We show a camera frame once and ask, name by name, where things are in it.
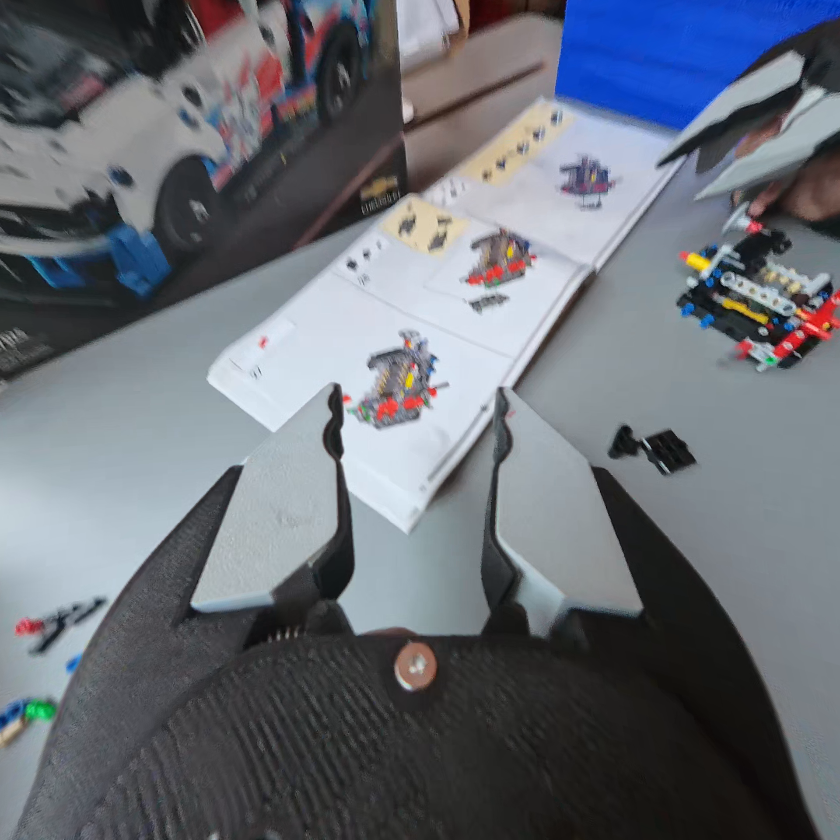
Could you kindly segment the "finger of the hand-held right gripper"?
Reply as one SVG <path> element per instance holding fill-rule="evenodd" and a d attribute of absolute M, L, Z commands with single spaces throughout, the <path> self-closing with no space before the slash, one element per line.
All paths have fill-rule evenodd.
<path fill-rule="evenodd" d="M 735 80 L 672 140 L 656 166 L 682 158 L 753 120 L 762 121 L 777 107 L 785 110 L 799 93 L 805 63 L 800 53 L 787 52 Z"/>
<path fill-rule="evenodd" d="M 804 165 L 834 150 L 839 138 L 839 94 L 810 87 L 779 131 L 748 154 L 734 159 L 695 195 L 696 201 L 788 180 Z"/>

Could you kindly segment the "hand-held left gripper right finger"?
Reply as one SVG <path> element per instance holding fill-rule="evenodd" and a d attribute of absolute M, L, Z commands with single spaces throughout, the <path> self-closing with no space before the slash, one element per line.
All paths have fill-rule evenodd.
<path fill-rule="evenodd" d="M 480 577 L 490 614 L 547 638 L 574 611 L 634 620 L 638 593 L 590 462 L 512 389 L 497 389 Z"/>

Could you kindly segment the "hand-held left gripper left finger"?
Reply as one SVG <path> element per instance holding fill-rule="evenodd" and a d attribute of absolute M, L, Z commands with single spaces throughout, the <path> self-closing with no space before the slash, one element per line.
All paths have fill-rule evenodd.
<path fill-rule="evenodd" d="M 247 457 L 192 593 L 199 613 L 336 600 L 354 572 L 343 394 L 328 384 Z"/>

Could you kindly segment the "partly built lego assembly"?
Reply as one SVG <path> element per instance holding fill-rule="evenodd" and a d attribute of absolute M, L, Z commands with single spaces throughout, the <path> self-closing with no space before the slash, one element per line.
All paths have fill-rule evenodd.
<path fill-rule="evenodd" d="M 838 335 L 839 293 L 831 274 L 807 276 L 779 258 L 792 247 L 782 229 L 769 227 L 738 205 L 721 229 L 723 240 L 682 251 L 688 269 L 676 305 L 735 343 L 735 355 L 757 372 L 789 370 Z"/>

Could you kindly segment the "pile of small lego pieces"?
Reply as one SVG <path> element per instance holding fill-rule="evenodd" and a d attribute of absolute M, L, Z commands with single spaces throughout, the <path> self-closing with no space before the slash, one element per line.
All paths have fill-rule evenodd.
<path fill-rule="evenodd" d="M 44 655 L 65 631 L 86 622 L 107 603 L 106 596 L 97 595 L 86 601 L 59 607 L 44 616 L 22 617 L 14 626 L 14 635 L 16 638 L 33 640 L 29 655 Z M 6 749 L 33 723 L 52 722 L 57 709 L 58 704 L 55 701 L 40 697 L 21 697 L 7 703 L 1 710 L 1 748 Z"/>

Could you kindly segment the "lego instruction booklet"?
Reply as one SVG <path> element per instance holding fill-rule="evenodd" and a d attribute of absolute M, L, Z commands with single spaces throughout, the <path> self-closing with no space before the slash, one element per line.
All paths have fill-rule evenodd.
<path fill-rule="evenodd" d="M 207 381 L 271 432 L 324 385 L 349 490 L 404 533 L 677 172 L 662 129 L 538 98 L 230 344 Z"/>

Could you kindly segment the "lego set box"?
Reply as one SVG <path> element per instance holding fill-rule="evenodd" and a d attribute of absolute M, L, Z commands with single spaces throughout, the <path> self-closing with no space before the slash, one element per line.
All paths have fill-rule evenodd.
<path fill-rule="evenodd" d="M 393 1 L 1 2 L 1 379 L 406 193 Z"/>

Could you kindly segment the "person's right hand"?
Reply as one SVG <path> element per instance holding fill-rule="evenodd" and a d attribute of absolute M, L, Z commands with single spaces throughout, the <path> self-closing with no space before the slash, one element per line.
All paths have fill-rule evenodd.
<path fill-rule="evenodd" d="M 781 131 L 788 112 L 745 134 L 734 151 L 740 159 L 755 152 Z M 807 223 L 822 223 L 839 215 L 839 148 L 832 147 L 811 159 L 792 181 L 768 184 L 752 199 L 749 215 L 760 218 L 777 209 Z"/>

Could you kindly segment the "blue plastic bin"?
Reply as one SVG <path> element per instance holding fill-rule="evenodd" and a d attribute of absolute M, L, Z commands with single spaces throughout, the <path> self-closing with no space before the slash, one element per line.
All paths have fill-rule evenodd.
<path fill-rule="evenodd" d="M 683 129 L 768 49 L 838 1 L 569 1 L 554 93 Z"/>

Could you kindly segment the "black lego frame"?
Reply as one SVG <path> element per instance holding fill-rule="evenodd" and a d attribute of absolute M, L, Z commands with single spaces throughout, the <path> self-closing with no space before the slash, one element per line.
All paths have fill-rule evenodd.
<path fill-rule="evenodd" d="M 670 428 L 641 438 L 639 445 L 662 476 L 672 476 L 697 464 L 686 441 Z"/>

